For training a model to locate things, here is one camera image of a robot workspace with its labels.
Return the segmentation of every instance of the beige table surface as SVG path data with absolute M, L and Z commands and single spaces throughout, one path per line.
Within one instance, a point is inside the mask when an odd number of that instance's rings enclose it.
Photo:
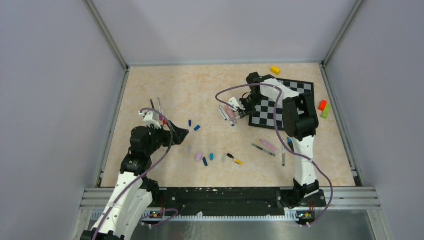
M 102 187 L 114 187 L 121 162 L 130 146 L 131 130 L 143 126 L 138 115 L 141 108 L 155 106 L 160 98 L 164 113 L 177 127 L 189 129 L 182 145 L 174 146 L 168 156 L 147 177 L 158 181 L 161 187 L 289 187 L 293 186 L 295 158 L 286 153 L 286 166 L 282 167 L 281 151 L 275 157 L 254 147 L 266 139 L 281 147 L 274 130 L 249 126 L 249 117 L 231 127 L 218 112 L 217 92 L 246 84 L 246 77 L 253 72 L 261 76 L 270 74 L 271 64 L 243 65 L 183 65 L 132 67 L 129 72 L 122 105 L 101 183 Z M 324 80 L 317 63 L 275 64 L 281 69 L 279 78 L 313 82 L 315 105 L 329 100 Z M 241 98 L 249 92 L 239 88 L 224 93 L 221 99 Z M 333 114 L 319 119 L 314 143 L 314 160 L 331 179 L 334 186 L 354 186 L 349 161 Z M 194 127 L 200 125 L 199 131 Z M 165 152 L 162 147 L 151 156 L 155 163 Z M 209 166 L 195 161 L 197 152 L 215 160 Z M 243 161 L 240 166 L 230 161 L 221 162 L 224 153 L 231 153 Z M 328 182 L 316 172 L 321 186 Z

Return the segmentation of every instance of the cable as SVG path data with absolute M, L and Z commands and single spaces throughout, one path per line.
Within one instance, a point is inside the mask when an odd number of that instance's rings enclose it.
M 324 215 L 324 213 L 329 209 L 329 207 L 330 207 L 330 204 L 332 203 L 332 201 L 333 201 L 333 194 L 334 194 L 334 189 L 333 189 L 333 184 L 332 184 L 332 182 L 331 182 L 331 180 L 330 180 L 330 178 L 323 172 L 323 171 L 321 171 L 321 169 L 318 167 L 318 165 L 310 158 L 310 157 L 308 157 L 308 156 L 305 156 L 305 155 L 302 155 L 302 154 L 299 154 L 299 153 L 296 153 L 296 152 L 294 152 L 294 151 L 292 151 L 289 147 L 287 147 L 287 145 L 284 143 L 284 141 L 283 141 L 283 138 L 281 137 L 281 135 L 280 135 L 280 131 L 278 130 L 278 127 L 277 127 L 277 103 L 280 101 L 280 98 L 281 98 L 281 96 L 283 95 L 283 90 L 281 90 L 280 88 L 277 88 L 277 87 L 275 87 L 274 85 L 271 85 L 271 84 L 267 84 L 267 83 L 251 83 L 251 84 L 243 84 L 243 85 L 239 85 L 239 86 L 233 86 L 233 87 L 230 87 L 230 88 L 228 88 L 228 89 L 225 89 L 225 90 L 222 90 L 222 91 L 220 91 L 220 92 L 218 92 L 216 95 L 215 95 L 215 99 L 218 101 L 218 102 L 220 102 L 220 103 L 222 103 L 222 104 L 225 104 L 225 105 L 228 105 L 229 107 L 233 107 L 233 106 L 231 106 L 229 103 L 226 103 L 226 102 L 224 102 L 224 101 L 222 101 L 222 100 L 220 100 L 219 98 L 218 98 L 218 96 L 219 95 L 221 95 L 221 94 L 223 94 L 223 93 L 226 93 L 226 92 L 228 92 L 228 91 L 231 91 L 231 90 L 234 90 L 234 89 L 239 89 L 239 88 L 245 88 L 245 87 L 252 87 L 252 86 L 266 86 L 266 87 L 271 87 L 271 88 L 273 88 L 273 89 L 277 89 L 278 91 L 279 91 L 279 94 L 278 94 L 278 96 L 277 96 L 277 99 L 275 100 L 275 104 L 274 104 L 274 113 L 273 113 L 273 116 L 274 116 L 274 129 L 275 129 L 275 132 L 277 133 L 277 136 L 278 136 L 278 139 L 279 139 L 279 141 L 281 142 L 281 144 L 284 146 L 284 148 L 287 150 L 287 152 L 289 152 L 289 153 L 291 153 L 291 154 L 293 154 L 293 155 L 295 155 L 295 156 L 299 156 L 299 157 L 301 157 L 301 158 L 304 158 L 304 159 L 307 159 L 307 160 L 309 160 L 312 164 L 313 164 L 313 166 L 316 168 L 316 170 L 318 170 L 318 172 L 328 181 L 328 184 L 330 185 L 330 199 L 328 200 L 328 204 L 325 206 L 325 208 L 324 208 L 324 210 L 321 212 L 321 214 L 315 219 L 315 221 L 313 221 L 312 223 L 310 223 L 309 225 L 304 225 L 304 226 L 308 226 L 308 227 L 310 227 L 310 226 L 312 226 L 312 225 L 314 225 L 316 222 L 318 222 L 320 219 L 321 219 L 321 217 Z
M 153 111 L 153 112 L 155 112 L 155 113 L 157 113 L 157 114 L 159 114 L 160 116 L 162 116 L 162 118 L 163 119 L 165 119 L 166 120 L 166 125 L 168 125 L 168 128 L 169 128 L 169 130 L 170 130 L 170 133 L 171 133 L 171 137 L 170 137 L 170 143 L 169 143 L 169 146 L 168 146 L 168 148 L 166 149 L 166 152 L 163 154 L 163 156 L 155 163 L 155 164 L 153 164 L 149 169 L 147 169 L 145 172 L 143 172 L 140 176 L 138 176 L 136 179 L 134 179 L 132 182 L 130 182 L 123 190 L 122 190 L 122 192 L 116 197 L 116 199 L 115 199 L 115 201 L 113 201 L 113 204 L 116 204 L 120 199 L 121 199 L 121 197 L 128 191 L 128 189 L 130 189 L 131 188 L 131 186 L 132 185 L 134 185 L 138 180 L 140 180 L 140 179 L 142 179 L 144 176 L 146 176 L 150 171 L 152 171 L 159 163 L 161 163 L 162 162 L 162 160 L 167 156 L 167 154 L 169 153 L 169 151 L 171 150 L 171 146 L 172 146 L 172 143 L 173 143 L 173 140 L 174 140 L 174 134 L 173 134 L 173 128 L 172 128 L 172 125 L 169 123 L 170 121 L 161 113 L 161 112 L 159 112 L 158 110 L 156 110 L 156 109 L 153 109 L 153 108 L 148 108 L 148 107 L 146 107 L 146 108 L 143 108 L 143 109 L 141 109 L 140 110 L 140 113 L 141 112 L 143 112 L 143 111 Z M 93 237 L 92 237 L 92 239 L 91 240 L 95 240 L 96 239 L 96 237 L 97 237 L 97 235 L 99 234 L 99 230 L 100 230 L 100 228 L 103 226 L 103 223 L 105 222 L 105 219 L 108 217 L 108 215 L 111 213 L 111 211 L 112 211 L 112 206 L 111 207 L 109 207 L 109 209 L 104 213 L 104 215 L 102 216 L 102 219 L 101 219 L 101 221 L 98 223 L 98 226 L 97 226 L 97 229 L 95 230 L 95 232 L 94 232 L 94 235 L 93 235 Z
M 175 208 L 168 208 L 168 209 L 160 210 L 160 211 L 157 211 L 156 213 L 152 213 L 152 214 L 149 214 L 147 216 L 144 216 L 144 217 L 142 217 L 140 219 L 140 221 L 143 221 L 144 219 L 148 219 L 151 216 L 154 216 L 154 215 L 157 215 L 157 214 L 162 214 L 163 216 L 165 216 L 165 213 L 167 213 L 167 212 L 175 212 L 175 214 L 173 216 L 171 216 L 170 218 L 164 220 L 164 221 L 160 221 L 159 223 L 156 223 L 154 225 L 151 225 L 151 227 L 153 228 L 153 227 L 162 226 L 162 225 L 166 224 L 169 220 L 175 218 L 178 215 L 178 213 L 179 213 L 178 210 L 175 209 Z

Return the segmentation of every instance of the yellow marker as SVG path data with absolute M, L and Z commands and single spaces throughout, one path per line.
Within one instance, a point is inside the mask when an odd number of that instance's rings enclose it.
M 238 164 L 238 165 L 243 165 L 243 162 L 242 162 L 242 161 L 240 161 L 240 160 L 238 160 L 238 159 L 234 159 L 234 162 L 235 162 L 236 164 Z
M 280 69 L 278 67 L 276 67 L 276 66 L 272 66 L 271 69 L 270 69 L 270 71 L 271 71 L 271 73 L 273 73 L 275 75 L 280 74 Z

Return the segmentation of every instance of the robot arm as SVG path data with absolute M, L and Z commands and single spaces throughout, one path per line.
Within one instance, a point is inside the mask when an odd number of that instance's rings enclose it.
M 314 98 L 311 94 L 300 94 L 284 86 L 272 75 L 259 76 L 257 72 L 251 73 L 247 79 L 248 84 L 268 84 L 271 86 L 251 86 L 251 93 L 246 98 L 237 100 L 232 97 L 228 103 L 240 118 L 256 112 L 256 106 L 267 97 L 276 102 L 280 89 L 282 96 L 277 104 L 283 108 L 284 130 L 292 138 L 294 152 L 314 158 L 313 144 L 316 128 L 319 125 L 315 110 Z M 319 191 L 319 182 L 314 165 L 306 158 L 296 156 L 294 173 L 294 191 L 297 199 L 309 197 Z
M 84 231 L 81 240 L 92 240 L 102 220 L 103 224 L 95 240 L 131 239 L 140 217 L 155 198 L 158 198 L 159 185 L 157 181 L 144 176 L 133 183 L 124 194 L 122 194 L 123 190 L 151 167 L 152 154 L 161 146 L 169 146 L 171 131 L 172 145 L 180 145 L 189 134 L 188 130 L 176 127 L 171 121 L 169 121 L 170 131 L 164 130 L 159 121 L 159 115 L 154 111 L 141 112 L 140 115 L 144 117 L 143 120 L 147 126 L 138 126 L 131 131 L 131 147 L 122 161 L 112 196 L 102 217 L 94 224 L 91 231 Z M 110 208 L 110 213 L 106 219 L 103 219 Z

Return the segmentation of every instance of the yellow block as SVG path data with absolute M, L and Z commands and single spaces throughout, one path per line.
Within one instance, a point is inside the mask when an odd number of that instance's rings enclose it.
M 278 75 L 278 74 L 280 74 L 280 71 L 281 70 L 278 67 L 276 67 L 276 66 L 272 66 L 271 69 L 270 69 L 270 71 L 271 71 L 271 73 L 273 73 L 275 75 Z

